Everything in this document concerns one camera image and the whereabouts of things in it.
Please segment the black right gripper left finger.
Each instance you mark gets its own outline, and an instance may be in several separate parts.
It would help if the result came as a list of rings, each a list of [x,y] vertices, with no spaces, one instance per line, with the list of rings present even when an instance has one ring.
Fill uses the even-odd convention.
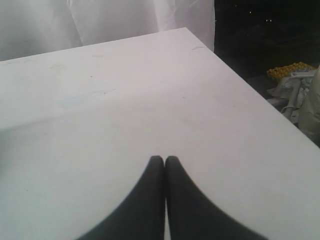
[[[163,240],[165,238],[165,165],[152,156],[121,204],[80,240]]]

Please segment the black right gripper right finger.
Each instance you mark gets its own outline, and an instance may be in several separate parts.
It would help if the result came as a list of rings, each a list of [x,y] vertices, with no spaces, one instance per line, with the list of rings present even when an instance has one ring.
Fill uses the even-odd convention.
[[[172,240],[264,240],[212,203],[176,156],[165,161],[166,203]]]

